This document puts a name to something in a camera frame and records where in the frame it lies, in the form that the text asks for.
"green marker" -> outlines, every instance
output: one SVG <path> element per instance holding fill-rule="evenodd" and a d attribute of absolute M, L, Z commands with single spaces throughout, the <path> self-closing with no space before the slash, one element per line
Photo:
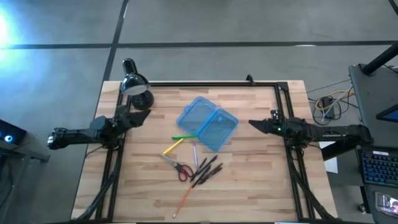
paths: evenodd
<path fill-rule="evenodd" d="M 181 138 L 196 138 L 198 137 L 196 134 L 191 134 L 188 136 L 173 136 L 172 139 L 181 139 Z"/>

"clear blue box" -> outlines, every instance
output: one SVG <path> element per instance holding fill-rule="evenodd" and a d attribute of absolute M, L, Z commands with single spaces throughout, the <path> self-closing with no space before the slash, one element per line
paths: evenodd
<path fill-rule="evenodd" d="M 201 96 L 186 106 L 177 119 L 180 128 L 196 134 L 199 141 L 215 152 L 223 147 L 238 123 L 233 115 Z"/>

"keyboard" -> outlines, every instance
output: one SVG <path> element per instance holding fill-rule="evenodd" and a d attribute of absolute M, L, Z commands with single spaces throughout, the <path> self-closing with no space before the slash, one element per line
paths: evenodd
<path fill-rule="evenodd" d="M 365 183 L 398 187 L 398 156 L 373 151 L 360 151 L 359 154 Z"/>

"scissors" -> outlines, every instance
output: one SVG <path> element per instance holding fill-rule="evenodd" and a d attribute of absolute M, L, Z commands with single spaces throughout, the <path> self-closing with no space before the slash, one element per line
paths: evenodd
<path fill-rule="evenodd" d="M 167 162 L 169 162 L 170 164 L 172 164 L 174 166 L 174 168 L 177 170 L 178 172 L 178 179 L 180 179 L 181 182 L 185 182 L 187 181 L 188 177 L 192 177 L 193 175 L 193 171 L 191 169 L 191 167 L 189 167 L 188 165 L 181 165 L 178 162 L 176 162 L 173 159 L 170 159 L 169 157 L 161 154 L 161 156 L 167 160 Z"/>

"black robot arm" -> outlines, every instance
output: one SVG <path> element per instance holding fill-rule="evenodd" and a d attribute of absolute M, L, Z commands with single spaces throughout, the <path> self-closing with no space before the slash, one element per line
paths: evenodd
<path fill-rule="evenodd" d="M 149 113 L 150 110 L 130 113 L 127 106 L 120 106 L 115 117 L 100 116 L 87 129 L 54 128 L 47 140 L 47 146 L 50 149 L 62 149 L 71 144 L 100 143 L 112 149 L 118 147 L 118 136 L 131 128 L 141 126 Z"/>
<path fill-rule="evenodd" d="M 293 147 L 306 148 L 314 141 L 334 141 L 322 150 L 324 160 L 373 141 L 369 129 L 363 125 L 319 127 L 300 118 L 285 119 L 278 110 L 272 110 L 271 116 L 262 121 L 249 120 L 249 123 L 263 133 L 290 139 Z"/>

